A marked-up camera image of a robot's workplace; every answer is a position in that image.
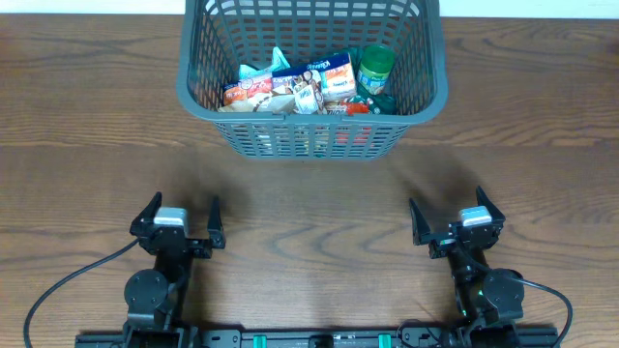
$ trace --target green lid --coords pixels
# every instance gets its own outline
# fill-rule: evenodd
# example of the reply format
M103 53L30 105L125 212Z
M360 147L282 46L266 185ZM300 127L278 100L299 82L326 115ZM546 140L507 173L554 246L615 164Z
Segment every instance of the green lid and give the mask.
M361 64L374 73L388 73L394 67L396 54L389 48L381 45L369 45L364 49Z

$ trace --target food package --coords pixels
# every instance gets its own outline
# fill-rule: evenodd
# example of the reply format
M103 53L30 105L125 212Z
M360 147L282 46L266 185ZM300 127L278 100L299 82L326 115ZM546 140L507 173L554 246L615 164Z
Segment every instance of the food package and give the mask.
M273 89L270 72L254 78L246 78L228 84L223 88L223 107L219 112L263 112L290 113L295 99L289 93L278 93Z
M365 145L374 147L375 145L371 142L371 127L361 127L361 130L358 130L356 134L351 134L349 131L337 131L336 132L336 143L338 145L347 145L351 142L353 145Z
M325 102L356 95L350 56L342 53L318 62L266 72L229 84L224 87L224 107L219 112L326 114Z
M343 100L357 95L355 73L348 53L341 53L303 66L273 72L275 77L302 76L308 80L308 73L320 74L320 88L325 102Z
M274 47L271 66L260 71L254 67L250 67L249 65L241 64L239 67L239 80L260 76L264 73L278 72L287 68L290 68L290 64L288 64L286 57L283 56L283 53L279 47Z
M364 99L360 96L351 97L343 101L326 102L325 110L327 110L327 113L330 115L348 116L352 116L356 113L380 113L380 109L374 104L372 98Z
M363 58L363 49L360 47L347 47L337 54L348 53L352 60L352 67L357 72L361 65ZM363 98L371 98L374 101L375 107L380 110L380 114L396 115L398 110L396 108L396 100L392 97L391 93L385 90L383 93L373 96L361 83L357 83L357 95Z

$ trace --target gray plastic basket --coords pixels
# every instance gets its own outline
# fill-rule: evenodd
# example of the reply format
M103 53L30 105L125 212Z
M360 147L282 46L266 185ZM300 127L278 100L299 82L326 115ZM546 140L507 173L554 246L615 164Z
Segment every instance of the gray plastic basket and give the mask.
M398 115L219 113L240 64L264 68L273 47L290 65L349 46L396 54L387 89ZM187 0L177 80L181 104L215 123L239 154L257 159L356 159L385 155L411 125L447 101L437 0Z

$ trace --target green jar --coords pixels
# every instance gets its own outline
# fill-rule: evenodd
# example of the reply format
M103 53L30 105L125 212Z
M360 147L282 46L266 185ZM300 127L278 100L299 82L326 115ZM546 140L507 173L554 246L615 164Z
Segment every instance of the green jar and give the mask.
M381 45L367 46L357 73L357 81L370 94L381 94L395 62L396 54L391 49Z

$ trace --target wood grain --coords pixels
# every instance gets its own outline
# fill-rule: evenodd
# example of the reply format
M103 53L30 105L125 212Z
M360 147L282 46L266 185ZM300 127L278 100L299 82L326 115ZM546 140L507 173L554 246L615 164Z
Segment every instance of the wood grain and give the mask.
M246 328L450 320L444 260L414 247L406 199L438 228L483 185L508 218L487 253L575 306L565 347L619 344L619 22L444 19L450 100L373 162L252 161L176 101L181 17L0 16L0 335L119 249L156 190L204 235L219 195L227 249L196 263L185 317ZM44 303L37 347L116 330L140 249ZM565 309L527 290L525 322Z

